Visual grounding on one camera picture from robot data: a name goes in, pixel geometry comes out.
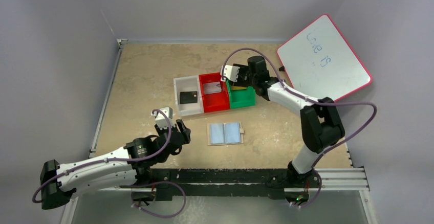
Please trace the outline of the green plastic bin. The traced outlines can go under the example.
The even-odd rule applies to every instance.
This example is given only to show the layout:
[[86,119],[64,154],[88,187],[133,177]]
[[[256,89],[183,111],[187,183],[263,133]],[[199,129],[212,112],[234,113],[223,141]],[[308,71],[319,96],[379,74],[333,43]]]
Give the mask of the green plastic bin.
[[231,109],[254,106],[256,103],[256,93],[253,87],[249,86],[244,89],[232,89],[229,81],[226,81],[229,104]]

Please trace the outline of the red plastic bin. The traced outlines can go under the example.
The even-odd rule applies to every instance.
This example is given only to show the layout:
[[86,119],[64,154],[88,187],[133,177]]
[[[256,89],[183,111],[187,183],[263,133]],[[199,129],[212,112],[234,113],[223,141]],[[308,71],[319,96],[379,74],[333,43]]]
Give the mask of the red plastic bin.
[[[202,85],[210,82],[220,82],[222,91],[220,93],[205,95]],[[229,95],[226,82],[221,81],[221,74],[209,73],[199,75],[200,91],[202,94],[204,113],[224,111],[230,109]]]

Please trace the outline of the beige card holder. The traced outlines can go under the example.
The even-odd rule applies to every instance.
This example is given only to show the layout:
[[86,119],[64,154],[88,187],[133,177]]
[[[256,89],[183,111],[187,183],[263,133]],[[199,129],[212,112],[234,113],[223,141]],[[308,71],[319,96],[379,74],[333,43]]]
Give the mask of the beige card holder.
[[207,126],[208,146],[243,144],[244,133],[241,122],[210,123]]

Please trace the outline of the white plastic bin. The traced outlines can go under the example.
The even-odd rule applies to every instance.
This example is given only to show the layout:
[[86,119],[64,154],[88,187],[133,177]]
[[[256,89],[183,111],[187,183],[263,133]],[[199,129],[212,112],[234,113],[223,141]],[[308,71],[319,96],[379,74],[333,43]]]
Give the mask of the white plastic bin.
[[181,117],[204,113],[199,76],[187,76],[173,79],[175,104]]

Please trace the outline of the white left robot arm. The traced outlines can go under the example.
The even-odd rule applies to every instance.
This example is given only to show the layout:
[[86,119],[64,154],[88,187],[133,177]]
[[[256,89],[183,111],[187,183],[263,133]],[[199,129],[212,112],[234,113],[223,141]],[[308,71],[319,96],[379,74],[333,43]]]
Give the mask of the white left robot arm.
[[151,167],[178,155],[191,141],[191,130],[181,119],[171,128],[155,127],[157,134],[136,138],[110,153],[84,161],[60,164],[49,160],[43,164],[40,188],[36,191],[43,210],[66,205],[84,193],[114,186],[148,187],[153,180]]

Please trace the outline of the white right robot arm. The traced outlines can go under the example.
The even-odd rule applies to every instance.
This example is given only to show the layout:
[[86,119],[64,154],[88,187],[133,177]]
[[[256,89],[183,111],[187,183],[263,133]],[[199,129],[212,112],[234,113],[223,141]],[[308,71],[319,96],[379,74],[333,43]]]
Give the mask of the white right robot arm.
[[256,94],[298,113],[304,145],[288,164],[287,179],[295,187],[307,181],[315,161],[326,149],[345,136],[345,130],[334,101],[311,98],[296,91],[278,77],[272,77],[262,56],[248,58],[247,65],[236,64],[236,86],[252,87]]

